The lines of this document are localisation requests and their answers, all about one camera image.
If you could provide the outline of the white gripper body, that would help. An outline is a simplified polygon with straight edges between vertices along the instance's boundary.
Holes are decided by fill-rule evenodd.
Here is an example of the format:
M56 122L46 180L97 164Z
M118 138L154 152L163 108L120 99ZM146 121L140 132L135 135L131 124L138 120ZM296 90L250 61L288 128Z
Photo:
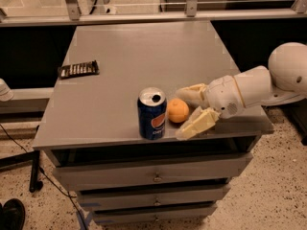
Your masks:
M236 80L232 76L211 81L205 90L209 106L224 119L241 114L245 107Z

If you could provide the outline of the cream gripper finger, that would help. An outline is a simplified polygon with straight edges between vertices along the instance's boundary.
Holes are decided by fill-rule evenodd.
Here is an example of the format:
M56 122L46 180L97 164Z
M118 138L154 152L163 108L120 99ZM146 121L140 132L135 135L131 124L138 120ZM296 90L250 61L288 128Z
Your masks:
M178 140L188 140L216 125L219 118L220 113L213 108L208 107L202 109L199 106L190 115L189 119L176 131L176 138Z
M204 83L183 87L176 91L176 96L194 108L207 108L209 103L205 95L206 88Z

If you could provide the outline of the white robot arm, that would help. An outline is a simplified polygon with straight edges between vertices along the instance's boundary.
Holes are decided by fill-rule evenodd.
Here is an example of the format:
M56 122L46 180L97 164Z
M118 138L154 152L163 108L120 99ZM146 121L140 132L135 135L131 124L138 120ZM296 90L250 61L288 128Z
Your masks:
M250 107L301 101L307 98L307 45L284 43L272 51L267 66L180 88L176 95L195 108L176 132L178 140L188 140Z

